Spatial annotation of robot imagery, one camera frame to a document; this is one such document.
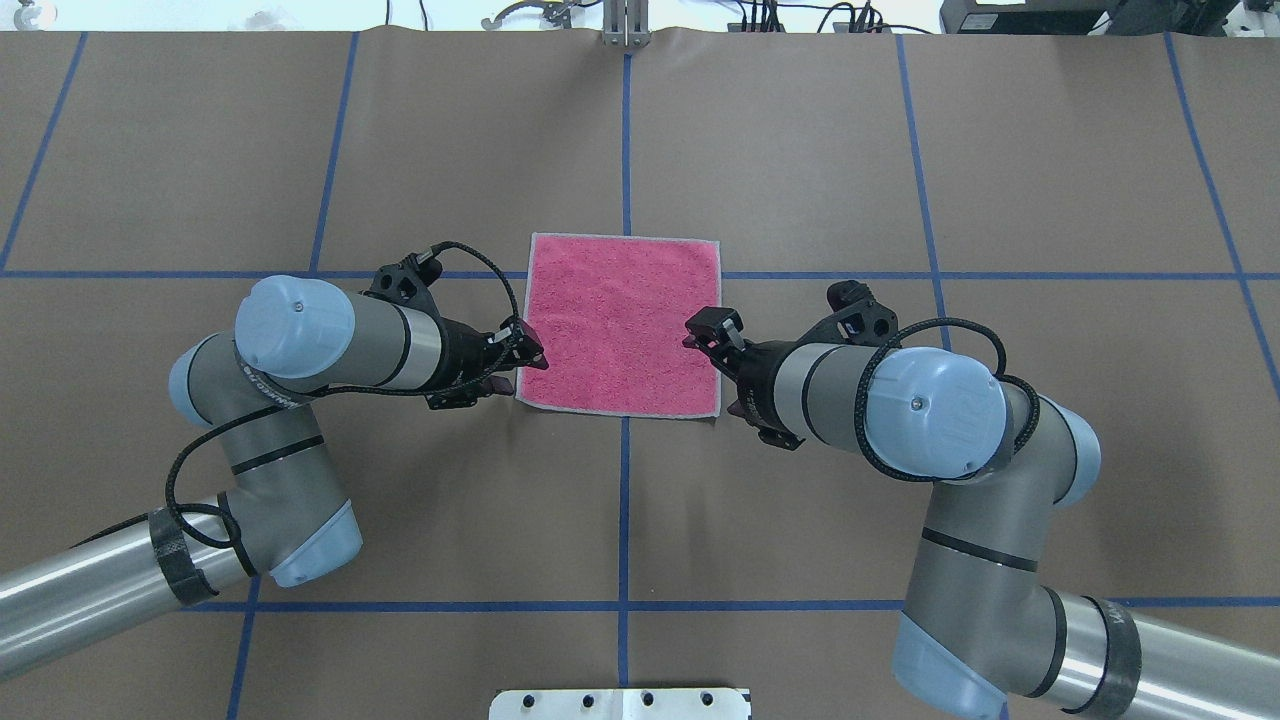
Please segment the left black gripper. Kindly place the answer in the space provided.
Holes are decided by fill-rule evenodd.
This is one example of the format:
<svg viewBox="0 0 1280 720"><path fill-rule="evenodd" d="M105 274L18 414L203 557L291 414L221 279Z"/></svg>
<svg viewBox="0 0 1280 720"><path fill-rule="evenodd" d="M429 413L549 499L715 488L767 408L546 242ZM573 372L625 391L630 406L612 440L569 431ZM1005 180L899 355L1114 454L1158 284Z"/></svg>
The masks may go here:
<svg viewBox="0 0 1280 720"><path fill-rule="evenodd" d="M490 396L515 397L515 382L506 372L549 368L538 333L522 318L508 318L495 333L444 320L442 341L439 366L428 382L431 410L472 407Z"/></svg>

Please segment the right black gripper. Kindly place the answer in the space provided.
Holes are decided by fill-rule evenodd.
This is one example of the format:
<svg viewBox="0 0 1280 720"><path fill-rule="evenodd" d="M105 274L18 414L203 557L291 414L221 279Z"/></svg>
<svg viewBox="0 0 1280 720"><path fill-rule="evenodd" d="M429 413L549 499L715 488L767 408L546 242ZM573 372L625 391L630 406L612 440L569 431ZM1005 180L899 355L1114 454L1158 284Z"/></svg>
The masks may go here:
<svg viewBox="0 0 1280 720"><path fill-rule="evenodd" d="M803 439L781 420L774 386L785 360L796 350L794 341L751 342L742 337L742 318L732 307L701 307L685 322L685 348L716 352L716 368L730 378L736 400L727 414L744 419L759 439L794 451Z"/></svg>

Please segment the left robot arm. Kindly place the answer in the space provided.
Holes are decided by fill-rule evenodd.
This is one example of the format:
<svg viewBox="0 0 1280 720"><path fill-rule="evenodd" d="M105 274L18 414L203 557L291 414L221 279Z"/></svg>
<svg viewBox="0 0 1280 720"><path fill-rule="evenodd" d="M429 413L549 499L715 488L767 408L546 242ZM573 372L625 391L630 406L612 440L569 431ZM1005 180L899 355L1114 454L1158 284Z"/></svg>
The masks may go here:
<svg viewBox="0 0 1280 720"><path fill-rule="evenodd" d="M362 292L259 281L232 331L170 370L172 402L201 434L177 455L161 505L3 578L3 679L252 577L288 588L349 562L364 538L314 402L376 395L471 407L511 396L508 372L548 366L518 311L476 331L440 314L435 279L403 260Z"/></svg>

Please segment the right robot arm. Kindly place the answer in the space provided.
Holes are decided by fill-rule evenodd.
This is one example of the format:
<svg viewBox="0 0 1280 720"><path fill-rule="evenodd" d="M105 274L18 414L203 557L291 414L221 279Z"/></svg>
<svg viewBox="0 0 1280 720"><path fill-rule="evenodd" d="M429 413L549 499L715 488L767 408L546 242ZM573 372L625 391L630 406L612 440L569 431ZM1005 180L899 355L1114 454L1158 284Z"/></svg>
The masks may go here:
<svg viewBox="0 0 1280 720"><path fill-rule="evenodd" d="M868 301L795 341L746 340L731 307L686 331L763 442L814 441L929 486L892 657L920 701L963 719L997 719L1014 696L1079 719L1277 716L1275 656L1041 582L1051 516L1098 479L1100 439L1006 372L989 328L900 328Z"/></svg>

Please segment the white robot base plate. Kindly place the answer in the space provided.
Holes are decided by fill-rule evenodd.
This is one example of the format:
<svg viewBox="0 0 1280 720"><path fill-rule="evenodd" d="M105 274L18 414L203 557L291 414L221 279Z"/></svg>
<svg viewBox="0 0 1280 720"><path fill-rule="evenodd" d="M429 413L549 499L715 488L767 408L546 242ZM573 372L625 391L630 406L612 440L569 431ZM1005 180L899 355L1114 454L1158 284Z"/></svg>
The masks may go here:
<svg viewBox="0 0 1280 720"><path fill-rule="evenodd" d="M750 692L727 687L502 691L489 719L751 719Z"/></svg>

